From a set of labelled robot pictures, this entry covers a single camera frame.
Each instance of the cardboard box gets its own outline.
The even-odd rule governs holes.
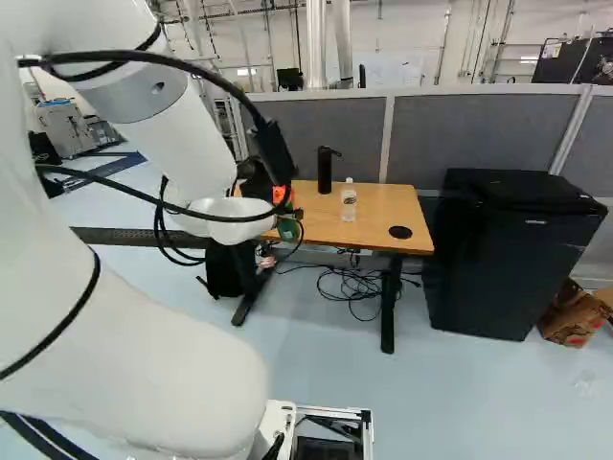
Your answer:
[[[613,287],[592,295],[569,278],[537,326],[545,339],[581,348],[612,315]]]

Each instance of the cubicle wall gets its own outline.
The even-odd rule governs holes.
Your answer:
[[[581,269],[586,277],[613,279],[613,88],[594,86],[589,100],[560,174],[608,206]]]
[[[388,183],[439,189],[448,168],[548,171],[576,94],[396,98]]]
[[[561,173],[613,205],[613,88],[467,85],[250,97],[279,121],[300,178],[316,178],[317,147],[328,145],[344,155],[334,160],[335,180],[413,184],[427,218],[454,167]],[[239,118],[251,127],[244,110]],[[613,279],[613,217],[581,262],[599,272],[590,276]]]
[[[378,182],[385,98],[265,101],[256,106],[279,122],[299,178],[317,178],[317,148],[330,146],[343,154],[334,157],[333,180]],[[242,119],[251,122],[244,109]],[[247,143],[252,151],[253,144]]]

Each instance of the wooden desk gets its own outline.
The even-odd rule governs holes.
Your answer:
[[[319,195],[317,182],[294,180],[294,207],[303,208],[305,218],[305,243],[323,244],[388,251],[390,265],[382,272],[381,285],[381,351],[394,352],[394,307],[397,293],[402,287],[402,258],[407,254],[431,255],[434,244],[421,211],[418,195],[412,185],[353,184],[357,191],[355,222],[341,220],[342,182],[332,183],[329,195]],[[392,226],[403,226],[413,234],[402,240],[390,235]],[[277,230],[261,236],[265,240],[278,241]],[[262,286],[270,273],[262,277]],[[245,296],[232,319],[240,326],[251,310],[255,296]]]
[[[317,182],[294,180],[295,207],[305,210],[305,243],[329,246],[431,255],[434,244],[421,211],[418,195],[412,185],[353,184],[357,191],[355,222],[341,220],[341,189],[343,182],[333,182],[329,195],[317,193]],[[399,240],[389,228],[401,225],[413,235]],[[262,235],[279,240],[277,230]]]

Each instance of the desk top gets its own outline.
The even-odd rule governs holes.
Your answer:
[[[412,185],[354,183],[357,191],[355,222],[341,220],[343,182],[332,182],[329,195],[319,195],[317,182],[293,180],[295,206],[305,210],[305,243],[391,250],[406,254],[429,255],[434,252],[418,195]],[[389,228],[402,225],[413,232],[407,240],[389,234]],[[279,240],[271,230],[263,235]]]

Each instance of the light blue floor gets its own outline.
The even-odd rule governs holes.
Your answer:
[[[155,193],[159,174],[144,164],[114,178]],[[151,206],[98,185],[53,204],[72,225],[150,228],[152,221]],[[155,249],[96,250],[154,299],[252,343],[269,365],[273,398],[371,408],[379,460],[611,458],[609,330],[580,351],[537,332],[524,343],[441,333],[429,327],[422,292],[407,285],[396,309],[396,353],[386,356],[379,351],[378,322],[360,323],[346,304],[319,296],[318,268],[275,276],[245,325],[235,329],[230,318],[237,301],[211,299],[194,279],[202,268],[170,264]],[[376,307],[367,301],[358,313]],[[125,458],[85,435],[79,439],[102,459]],[[4,427],[0,458],[39,457]]]

